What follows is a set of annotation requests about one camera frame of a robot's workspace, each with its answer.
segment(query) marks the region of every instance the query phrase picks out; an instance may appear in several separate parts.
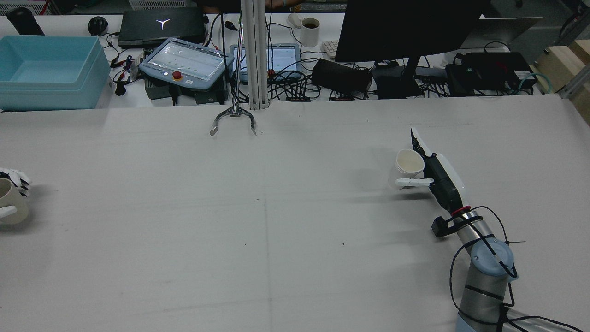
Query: desk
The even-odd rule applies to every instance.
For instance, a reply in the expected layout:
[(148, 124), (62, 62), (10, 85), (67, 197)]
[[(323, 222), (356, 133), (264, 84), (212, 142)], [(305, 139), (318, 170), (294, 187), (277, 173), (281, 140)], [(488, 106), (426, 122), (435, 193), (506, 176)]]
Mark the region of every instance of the desk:
[[(454, 331), (456, 237), (387, 185), (416, 126), (504, 221), (516, 309), (590, 327), (590, 129), (557, 95), (0, 113), (34, 182), (0, 232), (2, 331)], [(500, 228), (484, 214), (492, 229)], [(457, 298), (467, 257), (455, 266)]]
[[(320, 37), (319, 37), (319, 44), (315, 47), (302, 47), (302, 51), (314, 51), (320, 52), (321, 50), (321, 42), (326, 40), (337, 40), (340, 37), (340, 29), (342, 27), (342, 19), (344, 17), (344, 13), (301, 13), (303, 17), (314, 17), (320, 21)], [(275, 22), (283, 25), (290, 26), (287, 23), (287, 14), (284, 13), (274, 13), (272, 15), (272, 20), (270, 15), (268, 15), (269, 22)], [(37, 22), (47, 35), (85, 35), (88, 36), (88, 21), (92, 18), (93, 15), (66, 15), (66, 16), (39, 16), (36, 17)], [(109, 22), (109, 32), (117, 32), (121, 26), (121, 20), (123, 15), (104, 15), (105, 19)], [(213, 20), (215, 15), (210, 14), (209, 19), (210, 21)], [(221, 44), (221, 30), (220, 27), (222, 26), (221, 19), (218, 19), (215, 23), (214, 33), (213, 33), (213, 42), (219, 48), (222, 48)], [(237, 24), (238, 22), (238, 15), (237, 14), (228, 14), (224, 15), (224, 20), (230, 20)], [(0, 37), (3, 35), (11, 35), (17, 34), (15, 28), (12, 24), (6, 19), (6, 17), (0, 17)], [(294, 29), (294, 34), (297, 38), (299, 38), (299, 30)], [(291, 35), (291, 32), (288, 28), (281, 27), (278, 25), (271, 26), (271, 38), (273, 43), (296, 43), (297, 41)], [(106, 46), (106, 38), (101, 37), (101, 43)], [(237, 44), (238, 40), (238, 33), (235, 31), (231, 31), (229, 29), (225, 29), (225, 39), (226, 39), (226, 48), (229, 51), (230, 45)], [(371, 45), (363, 45), (359, 43), (360, 47), (366, 47), (367, 52), (371, 51)], [(110, 60), (114, 58), (117, 54), (112, 50), (112, 48), (106, 48), (105, 53), (107, 58)], [(121, 55), (120, 60), (124, 60), (127, 55), (132, 55), (134, 58), (141, 54), (140, 50), (130, 50), (126, 51)], [(434, 56), (428, 56), (430, 60), (430, 64), (433, 67), (443, 68), (449, 61), (453, 60), (455, 53), (449, 54), (437, 54)], [(315, 58), (315, 57), (323, 57), (328, 59), (326, 55), (322, 54), (313, 54), (313, 53), (304, 53), (302, 58)], [(372, 63), (360, 63), (361, 66), (372, 67)], [(420, 66), (426, 66), (427, 62), (424, 58), (421, 58)], [(313, 68), (314, 63), (305, 64), (308, 69)], [(111, 77), (115, 76), (119, 69), (113, 69), (111, 73)], [(108, 107), (110, 108), (127, 108), (127, 107), (151, 107), (151, 106), (170, 106), (172, 101), (170, 98), (160, 99), (160, 100), (149, 100), (142, 81), (130, 84), (126, 86), (127, 93), (124, 96), (115, 96), (113, 94), (112, 98), (110, 99), (110, 103)], [(376, 89), (375, 84), (370, 88), (370, 90)], [(247, 86), (242, 86), (242, 90), (247, 90)], [(324, 89), (322, 96), (319, 100), (328, 100), (330, 95), (330, 90)], [(370, 98), (376, 99), (376, 96), (370, 95)], [(179, 98), (179, 104), (190, 106), (195, 104), (195, 100), (188, 96), (181, 96)]]

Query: monitor stand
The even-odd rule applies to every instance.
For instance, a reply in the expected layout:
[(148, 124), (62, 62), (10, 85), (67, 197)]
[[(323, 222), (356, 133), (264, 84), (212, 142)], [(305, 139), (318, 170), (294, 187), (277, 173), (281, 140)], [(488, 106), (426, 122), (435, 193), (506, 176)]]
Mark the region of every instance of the monitor stand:
[(406, 66), (374, 68), (378, 99), (402, 99), (423, 96), (424, 92), (414, 79), (420, 57), (410, 57)]

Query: tablet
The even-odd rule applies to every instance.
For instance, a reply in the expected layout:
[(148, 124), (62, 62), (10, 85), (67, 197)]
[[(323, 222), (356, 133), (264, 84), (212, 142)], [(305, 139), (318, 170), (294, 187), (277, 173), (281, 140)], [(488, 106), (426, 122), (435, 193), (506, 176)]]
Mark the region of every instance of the tablet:
[[(233, 55), (233, 58), (238, 57), (237, 45), (230, 47), (230, 54)], [(242, 61), (240, 62), (240, 81), (243, 83), (248, 82), (245, 54), (246, 52), (243, 50)], [(272, 49), (267, 47), (267, 61), (273, 65), (273, 70), (277, 75), (274, 78), (275, 82), (286, 83), (301, 79), (301, 73), (297, 73), (297, 71), (303, 71), (298, 44), (273, 44)], [(232, 67), (232, 76), (235, 73), (237, 63), (238, 61), (236, 60)]]
[(234, 58), (212, 48), (177, 38), (168, 38), (154, 50), (139, 69), (155, 79), (190, 89), (209, 89)]

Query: computer monitor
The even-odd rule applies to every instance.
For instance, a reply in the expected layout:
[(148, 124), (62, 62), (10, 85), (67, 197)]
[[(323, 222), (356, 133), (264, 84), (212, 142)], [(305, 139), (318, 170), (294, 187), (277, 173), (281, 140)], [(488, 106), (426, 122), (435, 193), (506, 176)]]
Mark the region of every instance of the computer monitor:
[(335, 60), (408, 58), (388, 86), (395, 97), (418, 96), (414, 81), (421, 56), (461, 47), (490, 0), (348, 0)]

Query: red wire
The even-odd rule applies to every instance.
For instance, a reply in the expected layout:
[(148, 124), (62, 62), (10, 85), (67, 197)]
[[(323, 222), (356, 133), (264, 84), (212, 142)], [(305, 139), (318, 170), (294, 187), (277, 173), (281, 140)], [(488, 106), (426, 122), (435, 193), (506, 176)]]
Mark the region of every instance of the red wire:
[(49, 3), (50, 2), (51, 2), (51, 0), (45, 0), (45, 5), (43, 6), (43, 9), (39, 13), (39, 15), (44, 15), (45, 14), (45, 11), (47, 10), (47, 7), (49, 7)]

